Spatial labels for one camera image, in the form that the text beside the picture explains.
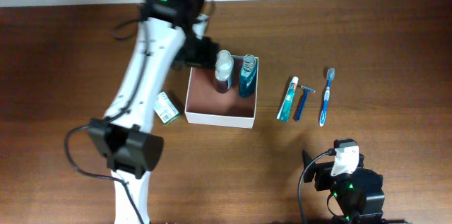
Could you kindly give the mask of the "clear bottle with purple liquid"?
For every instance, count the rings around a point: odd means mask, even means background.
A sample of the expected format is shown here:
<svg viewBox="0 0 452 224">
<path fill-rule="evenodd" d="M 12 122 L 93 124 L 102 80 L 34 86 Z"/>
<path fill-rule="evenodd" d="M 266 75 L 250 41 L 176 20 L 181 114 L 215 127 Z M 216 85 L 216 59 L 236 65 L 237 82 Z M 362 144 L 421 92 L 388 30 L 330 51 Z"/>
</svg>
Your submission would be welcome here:
<svg viewBox="0 0 452 224">
<path fill-rule="evenodd" d="M 215 89 L 219 93 L 226 93 L 232 87 L 232 72 L 234 59 L 227 50 L 221 50 L 215 64 Z"/>
</svg>

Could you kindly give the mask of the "teal mouthwash bottle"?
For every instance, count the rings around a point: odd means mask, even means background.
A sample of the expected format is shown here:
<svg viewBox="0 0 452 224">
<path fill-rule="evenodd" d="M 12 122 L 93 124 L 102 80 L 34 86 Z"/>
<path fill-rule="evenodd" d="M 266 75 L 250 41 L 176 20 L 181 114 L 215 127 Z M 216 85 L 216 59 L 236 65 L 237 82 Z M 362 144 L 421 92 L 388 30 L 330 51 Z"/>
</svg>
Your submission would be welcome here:
<svg viewBox="0 0 452 224">
<path fill-rule="evenodd" d="M 256 72 L 258 61 L 252 54 L 244 56 L 239 78 L 239 95 L 249 97 L 256 87 Z"/>
</svg>

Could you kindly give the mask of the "green and white soap box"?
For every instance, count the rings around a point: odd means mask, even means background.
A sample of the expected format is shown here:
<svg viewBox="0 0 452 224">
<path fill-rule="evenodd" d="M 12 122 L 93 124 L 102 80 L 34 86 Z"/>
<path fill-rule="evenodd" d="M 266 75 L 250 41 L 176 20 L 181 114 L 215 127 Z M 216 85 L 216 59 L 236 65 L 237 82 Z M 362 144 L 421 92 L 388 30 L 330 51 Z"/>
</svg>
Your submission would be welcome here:
<svg viewBox="0 0 452 224">
<path fill-rule="evenodd" d="M 165 92 L 161 92 L 157 95 L 154 111 L 164 125 L 171 123 L 181 114 Z"/>
</svg>

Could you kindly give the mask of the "green and white toothpaste tube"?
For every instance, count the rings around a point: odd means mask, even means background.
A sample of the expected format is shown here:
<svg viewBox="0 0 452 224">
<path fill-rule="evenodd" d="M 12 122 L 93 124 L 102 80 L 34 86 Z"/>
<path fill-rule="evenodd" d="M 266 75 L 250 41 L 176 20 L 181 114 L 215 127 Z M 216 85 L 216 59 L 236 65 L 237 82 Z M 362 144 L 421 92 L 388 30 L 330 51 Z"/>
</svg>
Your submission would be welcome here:
<svg viewBox="0 0 452 224">
<path fill-rule="evenodd" d="M 299 78 L 294 76 L 292 80 L 290 81 L 290 84 L 287 88 L 287 92 L 285 94 L 284 100 L 282 102 L 282 105 L 280 107 L 280 110 L 277 114 L 276 119 L 288 122 L 290 118 L 290 111 L 292 108 L 293 99 L 296 93 L 297 85 L 299 82 Z"/>
</svg>

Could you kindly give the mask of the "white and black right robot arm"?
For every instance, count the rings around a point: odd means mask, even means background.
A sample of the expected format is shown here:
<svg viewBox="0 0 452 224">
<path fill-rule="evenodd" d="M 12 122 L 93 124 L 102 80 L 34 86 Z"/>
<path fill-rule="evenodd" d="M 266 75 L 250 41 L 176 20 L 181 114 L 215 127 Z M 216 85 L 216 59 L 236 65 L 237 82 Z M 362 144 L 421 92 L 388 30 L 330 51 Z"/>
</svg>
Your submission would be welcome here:
<svg viewBox="0 0 452 224">
<path fill-rule="evenodd" d="M 334 140 L 333 147 L 311 157 L 302 151 L 304 169 L 297 185 L 297 200 L 303 223 L 307 222 L 302 205 L 302 184 L 315 182 L 316 191 L 329 191 L 327 201 L 338 203 L 341 214 L 333 214 L 332 223 L 389 224 L 403 219 L 383 217 L 383 176 L 364 168 L 364 155 L 352 138 Z"/>
</svg>

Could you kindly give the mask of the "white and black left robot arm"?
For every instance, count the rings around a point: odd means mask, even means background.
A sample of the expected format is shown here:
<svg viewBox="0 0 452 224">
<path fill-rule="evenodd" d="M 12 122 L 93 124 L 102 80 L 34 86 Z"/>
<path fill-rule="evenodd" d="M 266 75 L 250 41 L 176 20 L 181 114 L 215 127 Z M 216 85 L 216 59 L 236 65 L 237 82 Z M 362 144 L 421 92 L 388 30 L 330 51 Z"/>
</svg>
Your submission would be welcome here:
<svg viewBox="0 0 452 224">
<path fill-rule="evenodd" d="M 154 106 L 170 69 L 214 69 L 218 44 L 204 35 L 206 0 L 145 0 L 123 81 L 102 118 L 81 128 L 106 160 L 115 186 L 115 223 L 149 223 L 148 189 L 164 139 L 151 133 Z"/>
</svg>

